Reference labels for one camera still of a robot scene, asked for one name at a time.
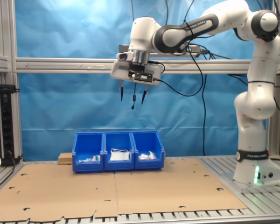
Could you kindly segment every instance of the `green led light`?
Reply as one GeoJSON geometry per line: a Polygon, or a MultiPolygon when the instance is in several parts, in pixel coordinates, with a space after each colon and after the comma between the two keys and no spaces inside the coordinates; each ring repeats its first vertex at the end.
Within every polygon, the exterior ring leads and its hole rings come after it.
{"type": "Polygon", "coordinates": [[[259,166],[256,166],[256,168],[255,168],[255,175],[254,175],[254,184],[257,184],[258,172],[259,172],[259,166]]]}

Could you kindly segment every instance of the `blue plastic bin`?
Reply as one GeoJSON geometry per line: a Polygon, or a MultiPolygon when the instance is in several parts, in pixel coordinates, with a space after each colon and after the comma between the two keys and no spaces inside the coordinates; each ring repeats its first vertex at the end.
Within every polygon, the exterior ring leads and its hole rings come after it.
{"type": "Polygon", "coordinates": [[[132,132],[132,139],[135,145],[135,169],[162,169],[164,167],[165,149],[159,133],[151,132],[132,132]],[[149,155],[153,152],[157,159],[140,160],[141,154],[149,155]]]}
{"type": "Polygon", "coordinates": [[[132,170],[135,168],[135,153],[131,132],[104,133],[104,167],[105,170],[132,170]],[[130,160],[110,161],[111,148],[126,149],[130,152],[130,160]]]}
{"type": "Polygon", "coordinates": [[[103,133],[76,133],[72,160],[73,171],[98,172],[104,170],[104,134],[103,133]],[[82,161],[98,155],[100,161],[82,161]]]}

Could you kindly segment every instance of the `metal grating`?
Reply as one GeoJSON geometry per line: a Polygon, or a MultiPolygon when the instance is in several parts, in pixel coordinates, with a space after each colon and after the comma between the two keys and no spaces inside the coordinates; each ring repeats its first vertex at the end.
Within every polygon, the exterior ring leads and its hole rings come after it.
{"type": "MultiPolygon", "coordinates": [[[[240,194],[235,189],[228,186],[228,183],[221,178],[224,173],[232,173],[235,170],[235,156],[205,156],[197,157],[219,180],[229,188],[229,190],[246,204],[248,209],[241,210],[209,210],[209,211],[189,211],[189,212],[166,212],[147,214],[123,214],[118,217],[95,218],[95,214],[90,218],[64,219],[47,224],[88,224],[88,223],[280,223],[280,187],[270,187],[262,189],[249,189],[240,194]]],[[[18,165],[16,172],[23,165],[18,165]]],[[[11,170],[11,168],[0,169],[0,180],[11,170]]],[[[39,224],[26,222],[9,222],[4,224],[39,224]]]]}

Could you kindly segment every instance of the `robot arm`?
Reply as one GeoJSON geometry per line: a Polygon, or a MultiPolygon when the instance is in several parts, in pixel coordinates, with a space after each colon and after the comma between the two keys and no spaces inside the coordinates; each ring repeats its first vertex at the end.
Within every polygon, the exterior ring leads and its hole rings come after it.
{"type": "Polygon", "coordinates": [[[149,54],[174,53],[186,41],[203,34],[217,34],[234,29],[241,40],[262,39],[267,42],[278,34],[278,19],[269,10],[252,13],[244,0],[228,0],[206,10],[202,16],[183,25],[161,27],[151,17],[140,17],[133,22],[128,52],[117,54],[111,77],[133,82],[160,82],[163,67],[149,63],[149,54]]]}
{"type": "Polygon", "coordinates": [[[279,184],[280,167],[268,157],[262,122],[271,117],[276,108],[274,79],[280,61],[278,26],[275,13],[269,10],[251,12],[244,0],[219,3],[200,18],[180,26],[161,27],[153,18],[138,18],[133,22],[129,50],[117,54],[111,77],[119,79],[119,83],[128,80],[158,85],[163,67],[149,61],[149,54],[152,51],[174,53],[186,41],[202,34],[234,29],[239,39],[253,41],[248,90],[239,94],[234,102],[238,120],[238,163],[233,179],[247,185],[279,184]]]}

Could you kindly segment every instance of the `blue curtain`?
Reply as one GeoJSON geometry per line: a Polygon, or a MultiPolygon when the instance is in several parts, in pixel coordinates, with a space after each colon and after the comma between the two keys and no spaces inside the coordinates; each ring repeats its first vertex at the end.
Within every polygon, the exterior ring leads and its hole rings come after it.
{"type": "MultiPolygon", "coordinates": [[[[191,0],[168,0],[168,24],[182,24],[191,0]]],[[[221,0],[195,1],[187,20],[194,20],[221,0]]],[[[256,1],[247,1],[252,11],[256,1]]],[[[130,0],[16,0],[19,57],[115,58],[120,44],[129,44],[133,17],[130,0]]],[[[166,21],[165,0],[133,0],[134,17],[166,21]]],[[[253,43],[239,40],[233,30],[193,43],[233,59],[250,59],[253,43]]],[[[196,92],[200,74],[163,75],[185,94],[196,92]]],[[[201,92],[182,97],[167,86],[154,86],[141,105],[145,85],[124,82],[120,101],[118,81],[109,74],[19,74],[24,159],[56,160],[70,152],[76,132],[158,130],[167,156],[202,155],[201,92]]],[[[233,106],[246,86],[226,74],[209,74],[206,103],[205,152],[235,154],[238,128],[233,106]]]]}

